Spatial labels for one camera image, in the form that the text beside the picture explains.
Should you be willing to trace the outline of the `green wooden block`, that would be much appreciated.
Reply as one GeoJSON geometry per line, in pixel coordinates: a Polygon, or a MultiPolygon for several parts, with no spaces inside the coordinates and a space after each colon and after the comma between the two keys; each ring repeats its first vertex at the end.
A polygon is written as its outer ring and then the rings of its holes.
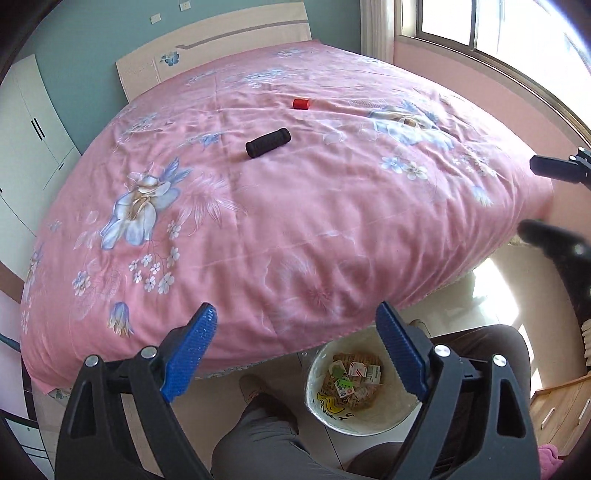
{"type": "Polygon", "coordinates": [[[349,377],[335,379],[334,386],[339,398],[346,398],[355,394],[355,384],[349,377]]]}

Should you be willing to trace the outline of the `black foam cylinder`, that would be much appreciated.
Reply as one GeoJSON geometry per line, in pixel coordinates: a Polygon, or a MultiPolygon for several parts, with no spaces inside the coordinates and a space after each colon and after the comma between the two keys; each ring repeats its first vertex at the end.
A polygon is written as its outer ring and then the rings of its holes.
{"type": "Polygon", "coordinates": [[[280,128],[276,131],[257,137],[252,141],[246,142],[245,151],[250,159],[255,159],[286,145],[290,140],[290,131],[288,131],[287,128],[280,128]]]}

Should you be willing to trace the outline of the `red toy block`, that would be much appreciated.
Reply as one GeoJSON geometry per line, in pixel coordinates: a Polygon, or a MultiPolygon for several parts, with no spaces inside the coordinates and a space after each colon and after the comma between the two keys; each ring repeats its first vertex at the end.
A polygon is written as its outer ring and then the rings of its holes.
{"type": "Polygon", "coordinates": [[[311,100],[307,98],[294,98],[293,108],[294,110],[308,110],[311,108],[311,100]]]}

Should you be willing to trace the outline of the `white trash bin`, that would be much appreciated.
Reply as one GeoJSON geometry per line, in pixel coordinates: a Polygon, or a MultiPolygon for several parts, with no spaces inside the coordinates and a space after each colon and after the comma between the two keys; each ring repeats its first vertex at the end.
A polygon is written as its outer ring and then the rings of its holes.
{"type": "Polygon", "coordinates": [[[311,362],[305,383],[308,411],[335,432],[367,437],[385,433],[401,424],[417,408],[416,396],[408,393],[389,354],[372,326],[348,337],[329,342],[311,362]],[[365,378],[349,377],[355,394],[339,398],[328,369],[342,360],[346,369],[352,361],[382,366],[380,385],[367,385],[365,378]]]}

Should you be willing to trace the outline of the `red striped white box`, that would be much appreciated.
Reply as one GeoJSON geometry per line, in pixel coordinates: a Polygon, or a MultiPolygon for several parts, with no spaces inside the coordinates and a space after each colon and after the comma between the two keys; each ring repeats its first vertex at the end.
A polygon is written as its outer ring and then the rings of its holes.
{"type": "Polygon", "coordinates": [[[368,366],[362,362],[352,361],[349,363],[348,375],[349,377],[355,378],[366,378],[368,372],[368,366]]]}

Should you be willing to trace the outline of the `person's grey trouser legs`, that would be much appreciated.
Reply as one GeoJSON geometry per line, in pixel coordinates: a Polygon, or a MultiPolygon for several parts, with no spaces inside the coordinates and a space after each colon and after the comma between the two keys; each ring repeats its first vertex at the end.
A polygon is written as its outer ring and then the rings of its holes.
{"type": "MultiPolygon", "coordinates": [[[[531,364],[527,343],[507,325],[477,327],[435,336],[459,356],[489,360],[504,356],[530,399],[531,364]]],[[[267,389],[262,379],[245,375],[239,380],[246,408],[238,423],[214,448],[211,475],[215,479],[381,479],[400,455],[400,442],[377,444],[353,458],[345,470],[315,460],[301,443],[297,417],[267,389]]]]}

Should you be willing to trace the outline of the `wooden drawer cabinet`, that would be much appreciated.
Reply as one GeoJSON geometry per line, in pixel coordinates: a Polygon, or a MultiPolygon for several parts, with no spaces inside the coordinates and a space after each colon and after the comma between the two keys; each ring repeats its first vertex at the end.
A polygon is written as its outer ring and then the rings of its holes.
{"type": "Polygon", "coordinates": [[[530,403],[530,416],[539,445],[551,444],[566,458],[590,423],[590,375],[538,390],[530,403]]]}

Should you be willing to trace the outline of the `pink quilted jacket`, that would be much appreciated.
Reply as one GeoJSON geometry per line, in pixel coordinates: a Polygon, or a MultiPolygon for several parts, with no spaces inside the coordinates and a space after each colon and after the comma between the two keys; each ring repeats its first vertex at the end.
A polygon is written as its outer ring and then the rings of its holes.
{"type": "Polygon", "coordinates": [[[549,480],[563,464],[558,448],[552,444],[544,444],[538,447],[538,454],[541,479],[549,480]]]}

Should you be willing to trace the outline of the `pink floral bed sheet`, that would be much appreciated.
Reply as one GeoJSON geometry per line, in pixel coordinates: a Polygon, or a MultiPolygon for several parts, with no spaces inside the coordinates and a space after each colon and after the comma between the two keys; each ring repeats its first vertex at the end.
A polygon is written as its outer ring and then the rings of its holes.
{"type": "Polygon", "coordinates": [[[42,221],[26,369],[43,392],[68,388],[87,356],[131,357],[205,302],[205,373],[363,329],[546,214],[553,186],[531,156],[455,92],[317,41],[176,75],[109,122],[42,221]],[[245,143],[280,128],[290,142],[250,159],[245,143]]]}

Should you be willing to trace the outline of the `white curtain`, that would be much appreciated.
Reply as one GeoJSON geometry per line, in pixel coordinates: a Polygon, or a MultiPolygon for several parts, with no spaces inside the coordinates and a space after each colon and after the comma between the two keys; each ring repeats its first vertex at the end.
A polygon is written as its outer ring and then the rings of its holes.
{"type": "Polygon", "coordinates": [[[361,53],[385,63],[394,63],[396,2],[394,0],[361,0],[361,53]]]}

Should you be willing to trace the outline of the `white wardrobe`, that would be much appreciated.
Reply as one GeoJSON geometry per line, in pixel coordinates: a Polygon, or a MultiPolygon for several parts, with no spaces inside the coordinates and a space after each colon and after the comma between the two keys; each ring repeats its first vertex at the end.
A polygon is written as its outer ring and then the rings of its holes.
{"type": "Polygon", "coordinates": [[[27,276],[41,221],[80,158],[46,91],[36,57],[1,83],[1,262],[27,276]]]}

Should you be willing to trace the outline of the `cream wooden headboard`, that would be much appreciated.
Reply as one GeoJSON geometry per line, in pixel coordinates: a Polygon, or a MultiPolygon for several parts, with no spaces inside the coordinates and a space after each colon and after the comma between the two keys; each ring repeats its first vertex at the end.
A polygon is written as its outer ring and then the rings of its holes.
{"type": "Polygon", "coordinates": [[[310,41],[303,2],[224,13],[162,35],[116,61],[127,101],[176,75],[228,55],[310,41]]]}

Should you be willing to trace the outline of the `window with metal frame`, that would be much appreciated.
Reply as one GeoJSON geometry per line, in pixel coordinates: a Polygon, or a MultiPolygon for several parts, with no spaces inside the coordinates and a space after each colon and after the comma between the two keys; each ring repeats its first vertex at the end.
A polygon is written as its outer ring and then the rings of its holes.
{"type": "Polygon", "coordinates": [[[400,1],[402,36],[466,57],[590,142],[590,45],[554,1],[400,1]]]}

